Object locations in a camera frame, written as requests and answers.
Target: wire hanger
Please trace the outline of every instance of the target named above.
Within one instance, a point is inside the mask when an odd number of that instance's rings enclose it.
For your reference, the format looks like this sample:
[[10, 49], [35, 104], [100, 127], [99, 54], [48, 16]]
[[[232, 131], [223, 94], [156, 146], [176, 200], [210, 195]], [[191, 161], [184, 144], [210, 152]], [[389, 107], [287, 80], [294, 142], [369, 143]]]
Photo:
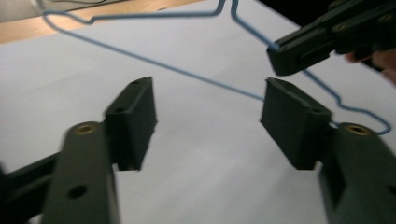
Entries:
[[[115, 51], [117, 53], [123, 54], [125, 56], [135, 58], [138, 60], [141, 60], [146, 63], [151, 63], [153, 65], [159, 66], [161, 68], [179, 73], [181, 75], [187, 76], [187, 77], [192, 77], [197, 80], [203, 81], [207, 84], [214, 85], [220, 88], [223, 88], [228, 91], [234, 91], [236, 93], [245, 95], [247, 97], [253, 98], [255, 100], [260, 100], [263, 101], [264, 98], [260, 95], [257, 95], [255, 93], [249, 92], [249, 91], [244, 91], [241, 89], [238, 89], [234, 86], [228, 85], [223, 82], [219, 82], [216, 80], [213, 80], [211, 78], [199, 75], [199, 74], [194, 74], [193, 72], [189, 72], [180, 68], [177, 68], [173, 65], [169, 65], [166, 63], [158, 62], [155, 60], [152, 60], [148, 57], [144, 57], [141, 55], [138, 55], [136, 53], [133, 53], [128, 50], [120, 49], [115, 46], [112, 46], [110, 44], [100, 42], [98, 40], [95, 40], [93, 38], [87, 37], [85, 35], [79, 35], [77, 33], [74, 33], [72, 31], [67, 31], [63, 29], [62, 27], [56, 25], [52, 20], [50, 20], [49, 16], [51, 15], [58, 15], [58, 16], [65, 16], [70, 18], [73, 21], [80, 22], [82, 24], [86, 25], [92, 25], [96, 23], [97, 21], [106, 21], [106, 20], [132, 20], [132, 19], [169, 19], [169, 18], [210, 18], [210, 17], [216, 17], [218, 16], [224, 9], [224, 4], [226, 0], [219, 0], [218, 5], [214, 11], [195, 11], [195, 12], [157, 12], [157, 13], [133, 13], [133, 14], [112, 14], [112, 15], [98, 15], [98, 16], [93, 16], [89, 20], [85, 20], [79, 16], [76, 16], [70, 12], [67, 11], [54, 11], [54, 10], [46, 10], [43, 11], [42, 16], [44, 21], [47, 23], [49, 27], [52, 29], [58, 31], [61, 34], [64, 35], [69, 35], [71, 37], [77, 38], [79, 40], [85, 41], [90, 44], [94, 44], [98, 47], [104, 48], [104, 49], [109, 49], [112, 51]], [[255, 36], [258, 38], [263, 44], [268, 46], [268, 48], [272, 50], [278, 50], [279, 46], [274, 43], [272, 40], [270, 40], [268, 37], [265, 35], [261, 34], [258, 30], [256, 30], [254, 27], [249, 25], [246, 21], [244, 21], [242, 18], [240, 18], [237, 14], [237, 9], [238, 9], [238, 0], [232, 0], [232, 6], [231, 6], [231, 17], [233, 21], [244, 28], [248, 33], [251, 35]], [[364, 108], [359, 108], [359, 107], [354, 107], [354, 106], [349, 106], [349, 105], [344, 105], [343, 100], [341, 95], [332, 89], [329, 85], [327, 85], [324, 81], [320, 80], [315, 74], [313, 74], [311, 71], [308, 69], [305, 69], [302, 71], [303, 74], [305, 74], [306, 77], [308, 77], [310, 80], [312, 80], [314, 83], [316, 83], [318, 86], [320, 86], [324, 91], [326, 91], [330, 96], [335, 100], [336, 105], [346, 111], [350, 112], [355, 112], [355, 113], [361, 113], [364, 114], [377, 122], [381, 123], [384, 126], [384, 130], [377, 132], [378, 135], [383, 135], [390, 133], [391, 131], [391, 125], [388, 123], [385, 119], [381, 118], [378, 116], [376, 113], [364, 109]], [[333, 124], [337, 125], [338, 123], [336, 121], [332, 121]]]

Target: white table surface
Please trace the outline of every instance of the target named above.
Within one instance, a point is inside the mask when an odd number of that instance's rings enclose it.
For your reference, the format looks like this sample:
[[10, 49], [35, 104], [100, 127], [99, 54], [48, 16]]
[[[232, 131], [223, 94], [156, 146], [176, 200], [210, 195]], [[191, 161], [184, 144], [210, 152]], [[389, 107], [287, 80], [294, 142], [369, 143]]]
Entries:
[[[246, 21], [278, 39], [297, 26], [255, 1], [240, 1]], [[214, 8], [204, 1], [172, 10]], [[265, 50], [230, 18], [111, 21], [82, 35], [263, 95], [274, 77]], [[122, 223], [327, 223], [318, 169], [295, 171], [259, 123], [262, 102], [81, 42], [50, 35], [0, 46], [0, 160], [14, 171], [60, 149], [77, 123], [103, 112], [131, 81], [154, 80], [158, 125], [143, 170], [117, 174]], [[346, 104], [396, 124], [396, 90], [339, 56], [312, 71]], [[335, 113], [375, 130], [375, 121], [340, 111], [297, 74], [285, 78]], [[395, 132], [384, 141], [396, 149]]]

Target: blue wire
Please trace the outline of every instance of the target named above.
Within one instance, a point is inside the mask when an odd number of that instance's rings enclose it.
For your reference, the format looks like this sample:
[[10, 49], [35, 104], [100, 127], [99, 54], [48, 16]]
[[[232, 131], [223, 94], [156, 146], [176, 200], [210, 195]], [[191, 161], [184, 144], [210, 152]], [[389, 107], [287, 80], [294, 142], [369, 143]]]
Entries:
[[[110, 49], [113, 50], [117, 53], [126, 55], [128, 57], [131, 58], [135, 58], [137, 60], [141, 60], [143, 62], [146, 63], [151, 63], [154, 65], [157, 65], [161, 68], [176, 72], [176, 73], [180, 73], [184, 76], [187, 77], [192, 77], [195, 78], [197, 80], [203, 81], [205, 83], [223, 88], [225, 90], [228, 91], [234, 91], [236, 93], [245, 95], [247, 97], [256, 99], [256, 100], [260, 100], [263, 101], [264, 98], [261, 97], [260, 95], [257, 95], [255, 93], [249, 92], [249, 91], [244, 91], [241, 89], [238, 89], [234, 86], [210, 79], [208, 77], [204, 77], [198, 74], [194, 74], [192, 72], [168, 65], [166, 63], [161, 63], [155, 60], [152, 60], [148, 57], [145, 56], [141, 56], [135, 53], [132, 53], [130, 51], [124, 50], [124, 49], [119, 49], [117, 47], [108, 45], [107, 43], [103, 43], [97, 40], [94, 40], [92, 38], [86, 37], [84, 35], [78, 35], [75, 34], [73, 32], [67, 31], [65, 29], [62, 29], [61, 27], [57, 26], [56, 24], [54, 24], [49, 18], [48, 16], [50, 15], [60, 15], [60, 16], [66, 16], [69, 17], [70, 19], [74, 20], [74, 21], [78, 21], [80, 23], [83, 24], [87, 24], [87, 25], [91, 25], [94, 24], [96, 21], [104, 21], [104, 20], [127, 20], [127, 19], [159, 19], [159, 18], [208, 18], [208, 17], [216, 17], [218, 16], [222, 10], [224, 9], [224, 4], [225, 4], [226, 0], [219, 0], [218, 2], [218, 6], [214, 11], [197, 11], [197, 12], [166, 12], [166, 13], [136, 13], [136, 14], [116, 14], [116, 15], [102, 15], [102, 16], [93, 16], [91, 17], [89, 20], [84, 20], [81, 17], [78, 17], [74, 14], [71, 14], [69, 12], [66, 11], [53, 11], [53, 10], [47, 10], [44, 11], [42, 16], [43, 16], [43, 20], [47, 23], [47, 25], [49, 27], [51, 27], [52, 29], [65, 34], [65, 35], [69, 35], [72, 36], [74, 38], [80, 39], [82, 41], [94, 44], [96, 46], [102, 47], [104, 49]], [[261, 34], [258, 30], [256, 30], [255, 28], [253, 28], [252, 26], [250, 26], [247, 22], [245, 22], [244, 20], [242, 20], [238, 14], [237, 14], [237, 9], [238, 9], [238, 0], [232, 0], [232, 7], [231, 7], [231, 16], [233, 18], [233, 20], [240, 25], [242, 28], [244, 28], [245, 30], [247, 30], [251, 35], [255, 36], [256, 38], [258, 38], [263, 44], [267, 45], [269, 47], [269, 49], [273, 49], [273, 50], [278, 50], [279, 49], [279, 45], [277, 43], [274, 43], [273, 41], [271, 41], [269, 38], [267, 38], [265, 35]], [[325, 90], [327, 93], [330, 94], [330, 96], [332, 98], [334, 98], [336, 104], [338, 107], [340, 107], [341, 109], [347, 110], [347, 111], [351, 111], [351, 112], [355, 112], [355, 113], [362, 113], [365, 114], [366, 116], [377, 120], [378, 122], [380, 122], [381, 124], [383, 124], [385, 126], [385, 129], [383, 131], [377, 132], [378, 135], [383, 135], [386, 133], [390, 133], [391, 131], [391, 125], [384, 119], [382, 119], [381, 117], [379, 117], [377, 114], [366, 110], [366, 109], [362, 109], [362, 108], [357, 108], [357, 107], [353, 107], [353, 106], [348, 106], [348, 105], [344, 105], [342, 102], [342, 97], [339, 93], [337, 93], [335, 90], [333, 90], [329, 85], [327, 85], [325, 82], [323, 82], [322, 80], [320, 80], [317, 76], [315, 76], [312, 72], [310, 72], [309, 70], [303, 70], [302, 71], [303, 74], [305, 74], [306, 77], [308, 77], [309, 79], [311, 79], [313, 82], [315, 82], [317, 85], [319, 85], [323, 90]]]

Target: human hand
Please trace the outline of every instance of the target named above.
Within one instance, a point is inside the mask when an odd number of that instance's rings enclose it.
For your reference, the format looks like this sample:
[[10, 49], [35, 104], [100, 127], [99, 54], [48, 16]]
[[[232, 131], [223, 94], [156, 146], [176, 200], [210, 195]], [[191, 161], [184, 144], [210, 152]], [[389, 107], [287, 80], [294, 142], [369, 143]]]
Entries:
[[346, 59], [352, 63], [358, 63], [370, 58], [375, 66], [384, 69], [381, 73], [396, 87], [396, 49], [379, 50], [362, 59], [356, 59], [353, 52], [346, 55]]

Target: wooden surface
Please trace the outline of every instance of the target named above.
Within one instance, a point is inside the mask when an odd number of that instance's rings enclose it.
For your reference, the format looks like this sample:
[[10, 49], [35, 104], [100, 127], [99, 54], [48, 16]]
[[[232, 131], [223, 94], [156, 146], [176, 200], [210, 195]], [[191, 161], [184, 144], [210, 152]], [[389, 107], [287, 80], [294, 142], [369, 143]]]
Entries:
[[[89, 7], [73, 12], [88, 19], [91, 16], [103, 14], [153, 12], [164, 8], [178, 7], [199, 1], [201, 0], [131, 0], [99, 7]], [[64, 17], [54, 17], [53, 20], [67, 30], [77, 29], [84, 26]], [[44, 23], [41, 17], [1, 22], [0, 44], [55, 33], [55, 31]]]

